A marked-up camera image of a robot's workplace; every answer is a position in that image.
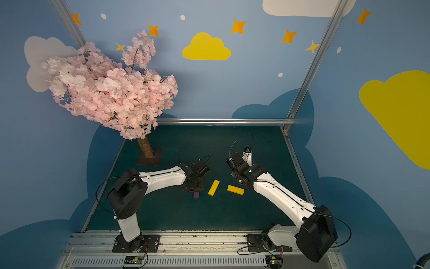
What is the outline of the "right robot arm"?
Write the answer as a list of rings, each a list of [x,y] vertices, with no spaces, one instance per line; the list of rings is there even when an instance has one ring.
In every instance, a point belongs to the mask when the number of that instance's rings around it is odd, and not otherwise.
[[[295,224],[294,228],[272,224],[260,235],[248,234],[248,250],[275,252],[281,247],[297,248],[310,261],[318,263],[338,239],[331,211],[301,199],[259,165],[249,165],[238,152],[226,162],[239,184],[264,196]]]

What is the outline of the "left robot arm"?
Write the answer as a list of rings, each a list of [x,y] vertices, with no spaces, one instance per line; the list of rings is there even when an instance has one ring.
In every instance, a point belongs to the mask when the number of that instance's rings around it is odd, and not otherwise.
[[[200,193],[209,174],[208,164],[198,160],[193,165],[181,164],[153,172],[130,169],[119,177],[107,194],[120,229],[112,252],[156,253],[161,236],[144,235],[138,223],[137,212],[143,199],[154,191],[172,186],[183,186],[186,192]]]

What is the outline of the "orange yellow long block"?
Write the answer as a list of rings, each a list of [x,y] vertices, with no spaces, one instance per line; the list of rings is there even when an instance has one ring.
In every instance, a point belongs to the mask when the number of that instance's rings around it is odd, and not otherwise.
[[[232,186],[232,185],[228,185],[227,190],[229,192],[231,192],[231,193],[235,193],[235,194],[238,194],[238,195],[243,195],[244,192],[245,192],[244,189],[239,188],[239,187],[235,187],[235,186]]]

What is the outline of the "right circuit board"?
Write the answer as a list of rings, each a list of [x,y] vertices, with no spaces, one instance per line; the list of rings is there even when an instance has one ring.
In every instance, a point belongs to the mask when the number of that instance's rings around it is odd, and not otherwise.
[[[283,265],[283,261],[281,257],[277,256],[266,256],[266,269],[281,269]]]

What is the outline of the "circuit board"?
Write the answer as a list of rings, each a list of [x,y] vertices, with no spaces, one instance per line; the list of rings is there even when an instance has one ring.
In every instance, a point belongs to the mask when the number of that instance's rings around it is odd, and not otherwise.
[[[266,269],[281,269],[283,265],[283,261],[281,257],[277,256],[266,256]]]
[[[124,267],[141,267],[144,264],[143,256],[126,256],[123,261]]]

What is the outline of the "left circuit board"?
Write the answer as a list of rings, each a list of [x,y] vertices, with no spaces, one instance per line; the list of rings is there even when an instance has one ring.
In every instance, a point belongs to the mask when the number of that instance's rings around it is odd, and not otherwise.
[[[141,267],[144,264],[143,256],[126,256],[123,261],[124,267]]]

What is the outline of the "pink blossom artificial tree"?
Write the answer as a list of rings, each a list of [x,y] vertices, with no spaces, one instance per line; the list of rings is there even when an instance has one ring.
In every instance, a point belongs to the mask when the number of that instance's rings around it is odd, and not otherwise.
[[[153,150],[147,135],[178,94],[173,75],[162,77],[148,64],[156,54],[151,33],[138,32],[116,62],[86,42],[72,57],[52,57],[40,64],[54,101],[72,115],[83,116],[137,140],[147,158]]]

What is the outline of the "dark tree base plate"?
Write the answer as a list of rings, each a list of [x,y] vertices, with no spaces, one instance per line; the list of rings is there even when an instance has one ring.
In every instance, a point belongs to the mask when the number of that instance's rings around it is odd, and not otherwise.
[[[153,158],[147,158],[143,151],[140,152],[139,158],[137,160],[138,165],[149,165],[149,166],[158,166],[162,155],[163,148],[153,148]]]

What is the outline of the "horizontal back frame bar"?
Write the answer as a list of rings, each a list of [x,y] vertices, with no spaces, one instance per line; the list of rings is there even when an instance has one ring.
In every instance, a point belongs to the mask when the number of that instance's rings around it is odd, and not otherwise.
[[[295,124],[294,119],[238,119],[238,118],[160,118],[159,125],[187,125],[187,126],[284,126]]]

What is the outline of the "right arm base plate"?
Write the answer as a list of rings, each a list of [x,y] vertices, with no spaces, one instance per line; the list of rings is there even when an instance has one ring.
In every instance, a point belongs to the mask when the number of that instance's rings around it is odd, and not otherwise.
[[[292,252],[289,246],[276,246],[265,233],[246,234],[247,249],[249,252]]]

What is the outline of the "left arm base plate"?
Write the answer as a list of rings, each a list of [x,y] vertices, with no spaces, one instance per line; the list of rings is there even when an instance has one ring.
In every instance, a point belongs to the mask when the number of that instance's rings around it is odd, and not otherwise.
[[[159,235],[139,235],[127,242],[122,234],[115,238],[113,253],[156,253],[160,244]]]

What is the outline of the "aluminium front rail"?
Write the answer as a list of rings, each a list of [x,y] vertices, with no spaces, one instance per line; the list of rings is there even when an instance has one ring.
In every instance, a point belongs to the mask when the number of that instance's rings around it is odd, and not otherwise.
[[[281,257],[281,269],[344,269],[340,251],[331,249],[318,263],[297,248],[292,252],[249,252],[248,230],[146,231],[160,235],[156,253],[113,253],[117,232],[72,234],[57,264],[58,269],[266,269],[266,256]],[[141,267],[124,267],[126,256],[143,256]]]

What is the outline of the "right frame post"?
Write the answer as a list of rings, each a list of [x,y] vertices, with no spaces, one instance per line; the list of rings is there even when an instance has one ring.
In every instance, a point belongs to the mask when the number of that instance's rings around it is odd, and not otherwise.
[[[347,0],[341,0],[341,1],[338,1],[334,9],[334,12],[328,23],[328,26],[325,29],[324,35],[322,36],[320,46],[318,47],[318,51],[315,53],[315,56],[312,59],[311,65],[308,69],[305,79],[293,101],[290,111],[288,112],[287,119],[291,120],[293,123],[283,125],[282,132],[284,134],[287,134],[288,130],[290,129],[290,126],[295,123],[296,114],[299,111],[299,108],[312,84],[312,81],[315,75],[318,72],[318,69],[331,44],[331,41],[333,40],[340,26],[342,18],[344,17],[344,10],[346,9],[347,5],[348,5]]]

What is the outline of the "frame post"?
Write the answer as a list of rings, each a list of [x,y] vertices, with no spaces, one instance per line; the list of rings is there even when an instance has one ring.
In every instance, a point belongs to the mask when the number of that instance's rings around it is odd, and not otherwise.
[[[299,108],[312,84],[312,81],[315,75],[318,72],[318,69],[331,44],[331,41],[333,40],[340,26],[342,18],[344,17],[344,10],[346,9],[347,5],[348,5],[347,0],[341,0],[341,1],[338,1],[334,9],[334,12],[328,23],[328,26],[325,29],[324,35],[322,36],[320,46],[318,47],[318,51],[315,53],[315,56],[312,59],[311,65],[308,69],[305,79],[293,101],[290,111],[288,112],[287,119],[291,120],[293,123],[283,125],[282,132],[284,134],[287,134],[288,130],[290,129],[290,126],[295,123],[296,114],[299,111]]]
[[[68,5],[66,4],[66,1],[51,0],[51,3],[53,4],[59,16],[61,17],[63,23],[65,24],[67,30],[71,34],[77,46],[79,48],[84,46],[86,43],[86,39],[79,28],[79,24],[75,21],[72,15],[72,12],[70,11]]]

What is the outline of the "left frame post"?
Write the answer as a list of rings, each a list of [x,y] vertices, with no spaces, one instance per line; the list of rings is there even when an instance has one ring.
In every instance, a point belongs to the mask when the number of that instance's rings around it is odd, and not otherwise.
[[[51,3],[53,4],[59,16],[61,17],[63,23],[65,24],[67,30],[71,34],[77,46],[79,48],[84,46],[86,43],[86,39],[79,28],[79,24],[75,21],[72,15],[72,12],[70,11],[68,5],[66,4],[66,1],[51,0]]]

